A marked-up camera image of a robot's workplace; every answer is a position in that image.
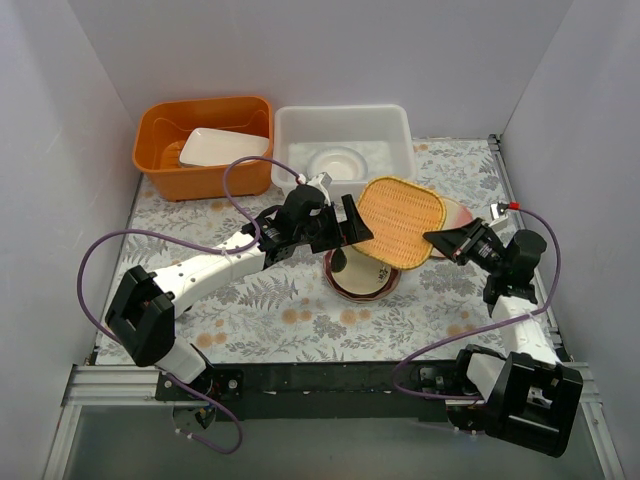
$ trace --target white wall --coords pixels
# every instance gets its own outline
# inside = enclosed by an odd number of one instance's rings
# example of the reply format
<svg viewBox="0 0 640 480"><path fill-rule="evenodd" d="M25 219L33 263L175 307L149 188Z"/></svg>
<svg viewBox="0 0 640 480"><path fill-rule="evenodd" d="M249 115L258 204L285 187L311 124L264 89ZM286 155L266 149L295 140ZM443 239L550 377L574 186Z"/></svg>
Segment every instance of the white wall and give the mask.
<svg viewBox="0 0 640 480"><path fill-rule="evenodd" d="M571 0L69 0L134 119L170 99L398 103L415 135L501 133Z"/></svg>
<svg viewBox="0 0 640 480"><path fill-rule="evenodd" d="M0 0L0 52L0 477L34 479L95 335L80 257L125 224L137 175L131 119L66 1ZM117 249L91 266L95 312Z"/></svg>
<svg viewBox="0 0 640 480"><path fill-rule="evenodd" d="M576 1L509 122L505 156L519 201L557 228L556 316L596 377L628 478L640 477L639 138L640 3Z"/></svg>

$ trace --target floral pattern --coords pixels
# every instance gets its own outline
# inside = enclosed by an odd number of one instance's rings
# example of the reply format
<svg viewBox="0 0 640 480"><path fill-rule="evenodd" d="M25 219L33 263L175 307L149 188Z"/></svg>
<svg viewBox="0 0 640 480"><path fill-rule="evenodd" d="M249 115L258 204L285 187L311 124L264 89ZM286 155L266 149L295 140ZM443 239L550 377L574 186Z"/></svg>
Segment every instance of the floral pattern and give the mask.
<svg viewBox="0 0 640 480"><path fill-rule="evenodd" d="M467 205L476 216L505 194L486 141L416 140L418 183ZM251 214L281 204L272 187L238 201ZM246 220L226 199L171 203L142 180L131 227L216 245ZM503 239L515 231L511 225ZM148 271L193 256L183 247L129 236L112 284L141 264ZM176 320L176 333L196 345L213 363L399 360L424 345L490 323L482 301L486 275L475 265L458 267L429 260L405 272L397 289L377 302L356 305L333 292L321 271L322 255L299 248L292 258L226 285ZM499 333L469 341L502 349ZM467 340L431 353L455 358ZM97 364L130 364L108 338L99 339Z"/></svg>

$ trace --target orange bin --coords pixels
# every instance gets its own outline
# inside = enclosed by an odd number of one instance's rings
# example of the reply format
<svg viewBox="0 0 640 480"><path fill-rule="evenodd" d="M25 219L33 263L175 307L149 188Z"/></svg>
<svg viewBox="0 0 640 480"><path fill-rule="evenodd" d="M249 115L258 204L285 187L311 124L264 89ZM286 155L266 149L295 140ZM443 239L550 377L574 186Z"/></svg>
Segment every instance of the orange bin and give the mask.
<svg viewBox="0 0 640 480"><path fill-rule="evenodd" d="M156 105L142 116L133 163L170 201L223 197L226 166L181 167L180 152L191 132L217 128L269 139L273 153L271 104L261 97L186 100ZM259 195L271 184L271 164L259 160L237 165L229 174L232 195Z"/></svg>

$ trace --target woven basket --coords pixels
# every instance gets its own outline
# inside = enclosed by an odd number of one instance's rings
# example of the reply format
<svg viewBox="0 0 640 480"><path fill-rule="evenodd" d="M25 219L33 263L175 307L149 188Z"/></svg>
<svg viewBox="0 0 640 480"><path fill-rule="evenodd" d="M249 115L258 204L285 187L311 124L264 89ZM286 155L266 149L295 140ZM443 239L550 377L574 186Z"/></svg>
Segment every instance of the woven basket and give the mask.
<svg viewBox="0 0 640 480"><path fill-rule="evenodd" d="M353 245L399 270L422 265L433 246L422 234L442 229L446 209L433 191L395 177L371 181L360 195L358 212L373 240Z"/></svg>

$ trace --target white bin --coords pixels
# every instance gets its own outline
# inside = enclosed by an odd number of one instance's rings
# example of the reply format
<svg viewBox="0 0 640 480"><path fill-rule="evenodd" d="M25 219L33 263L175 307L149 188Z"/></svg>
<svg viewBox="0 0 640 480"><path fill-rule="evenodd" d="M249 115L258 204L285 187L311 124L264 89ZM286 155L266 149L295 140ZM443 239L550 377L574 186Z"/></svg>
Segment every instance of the white bin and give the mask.
<svg viewBox="0 0 640 480"><path fill-rule="evenodd" d="M416 163L407 113L398 105L284 107L275 115L273 158L307 175L311 158L332 147L347 147L367 163L361 180L334 179L331 198L339 203L351 194L357 201L369 180L394 175L416 179ZM296 186L292 175L273 167L271 180L288 194Z"/></svg>

